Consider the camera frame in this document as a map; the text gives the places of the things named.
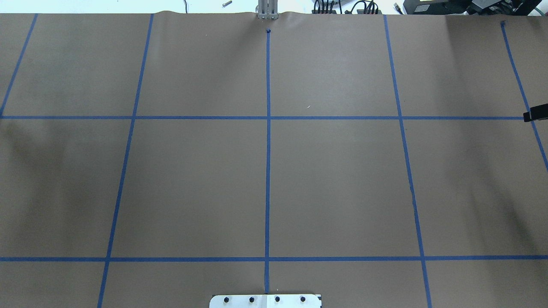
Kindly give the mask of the white metal base plate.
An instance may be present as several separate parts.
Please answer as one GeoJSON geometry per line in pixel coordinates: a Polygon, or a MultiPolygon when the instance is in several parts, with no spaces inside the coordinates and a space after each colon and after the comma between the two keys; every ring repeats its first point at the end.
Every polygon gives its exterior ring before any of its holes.
{"type": "Polygon", "coordinates": [[[243,294],[213,296],[210,308],[321,308],[316,294],[243,294]]]}

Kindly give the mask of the black equipment box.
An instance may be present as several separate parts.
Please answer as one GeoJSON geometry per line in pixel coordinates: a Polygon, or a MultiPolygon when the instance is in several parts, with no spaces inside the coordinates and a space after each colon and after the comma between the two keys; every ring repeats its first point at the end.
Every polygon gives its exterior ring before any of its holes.
{"type": "Polygon", "coordinates": [[[404,0],[408,15],[510,15],[527,16],[540,0],[404,0]]]}

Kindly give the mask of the aluminium frame post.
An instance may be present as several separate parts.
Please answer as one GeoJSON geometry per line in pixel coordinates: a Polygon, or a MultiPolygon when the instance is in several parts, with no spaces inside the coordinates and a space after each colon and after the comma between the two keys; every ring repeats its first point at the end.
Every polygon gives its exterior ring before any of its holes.
{"type": "Polygon", "coordinates": [[[260,20],[278,19],[278,0],[258,0],[256,14],[260,20]]]}

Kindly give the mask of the black power strip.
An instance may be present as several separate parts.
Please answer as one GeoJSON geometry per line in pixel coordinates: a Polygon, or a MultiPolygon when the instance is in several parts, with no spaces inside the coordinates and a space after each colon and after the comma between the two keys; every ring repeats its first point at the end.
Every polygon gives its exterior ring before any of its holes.
{"type": "Polygon", "coordinates": [[[313,0],[312,14],[381,15],[375,0],[313,0]]]}

